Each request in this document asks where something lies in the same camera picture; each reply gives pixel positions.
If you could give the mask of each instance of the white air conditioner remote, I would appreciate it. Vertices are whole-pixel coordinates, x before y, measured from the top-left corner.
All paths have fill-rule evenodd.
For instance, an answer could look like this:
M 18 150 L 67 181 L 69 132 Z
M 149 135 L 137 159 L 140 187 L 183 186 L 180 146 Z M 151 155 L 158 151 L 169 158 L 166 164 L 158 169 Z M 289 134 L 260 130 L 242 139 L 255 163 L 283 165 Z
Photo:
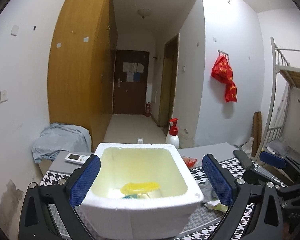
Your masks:
M 69 153 L 65 157 L 65 161 L 69 162 L 69 163 L 83 165 L 86 162 L 86 160 L 88 160 L 88 158 L 89 158 L 89 156 L 86 156 L 86 155 L 79 155 L 79 154 L 75 154 L 75 153 Z

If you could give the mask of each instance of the yellow sponge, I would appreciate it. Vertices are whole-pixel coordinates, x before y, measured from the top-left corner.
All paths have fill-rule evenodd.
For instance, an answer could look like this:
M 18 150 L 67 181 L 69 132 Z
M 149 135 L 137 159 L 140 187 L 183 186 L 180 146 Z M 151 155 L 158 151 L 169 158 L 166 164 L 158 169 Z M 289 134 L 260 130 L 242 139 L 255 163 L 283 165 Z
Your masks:
M 127 183 L 124 185 L 120 191 L 125 195 L 133 194 L 146 194 L 148 192 L 157 190 L 160 188 L 160 185 L 156 182 L 144 182 L 144 183 Z

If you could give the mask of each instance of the red plastic bag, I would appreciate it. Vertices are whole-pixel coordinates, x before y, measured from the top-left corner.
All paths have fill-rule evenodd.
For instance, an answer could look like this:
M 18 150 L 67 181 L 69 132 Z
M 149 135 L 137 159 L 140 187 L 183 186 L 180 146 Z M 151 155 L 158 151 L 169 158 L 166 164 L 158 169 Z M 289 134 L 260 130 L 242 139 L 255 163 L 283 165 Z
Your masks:
M 232 68 L 226 56 L 219 56 L 211 70 L 211 76 L 221 83 L 228 84 L 233 79 L 232 75 Z
M 226 85 L 226 102 L 237 102 L 237 86 L 231 81 Z
M 181 158 L 183 159 L 183 161 L 185 162 L 189 170 L 191 170 L 195 165 L 195 163 L 198 161 L 197 159 L 193 159 L 185 156 L 182 156 Z

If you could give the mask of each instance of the metal bed frame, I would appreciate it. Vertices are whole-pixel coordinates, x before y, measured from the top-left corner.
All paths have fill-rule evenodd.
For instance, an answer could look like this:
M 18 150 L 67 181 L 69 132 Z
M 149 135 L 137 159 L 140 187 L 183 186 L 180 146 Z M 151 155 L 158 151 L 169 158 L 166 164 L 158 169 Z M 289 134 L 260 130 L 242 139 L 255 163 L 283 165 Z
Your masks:
M 278 46 L 274 43 L 274 38 L 271 38 L 271 47 L 272 47 L 272 58 L 273 58 L 273 85 L 272 85 L 271 102 L 270 102 L 268 119 L 265 126 L 265 131 L 263 133 L 256 157 L 259 156 L 263 147 L 268 142 L 274 139 L 278 139 L 282 136 L 282 133 L 284 131 L 284 126 L 288 116 L 288 108 L 290 103 L 290 91 L 293 87 L 300 88 L 300 79 L 296 78 L 295 75 L 295 74 L 300 75 L 300 68 L 291 67 L 290 63 L 287 61 L 287 59 L 282 53 L 282 51 L 300 52 L 300 49 L 279 49 Z M 284 114 L 283 124 L 281 126 L 270 128 L 270 122 L 271 122 L 273 109 L 274 109 L 274 99 L 275 99 L 278 73 L 280 73 L 289 84 L 287 106 Z

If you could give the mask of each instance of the light blue fabric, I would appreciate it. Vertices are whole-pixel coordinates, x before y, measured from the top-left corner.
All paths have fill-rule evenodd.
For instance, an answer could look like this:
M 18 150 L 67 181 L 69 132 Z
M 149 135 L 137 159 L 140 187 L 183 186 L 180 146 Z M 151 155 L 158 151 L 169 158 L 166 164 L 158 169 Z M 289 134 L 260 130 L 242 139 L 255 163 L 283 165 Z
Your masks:
M 60 151 L 91 152 L 91 136 L 81 126 L 53 123 L 41 132 L 31 150 L 35 163 L 42 158 L 53 161 Z

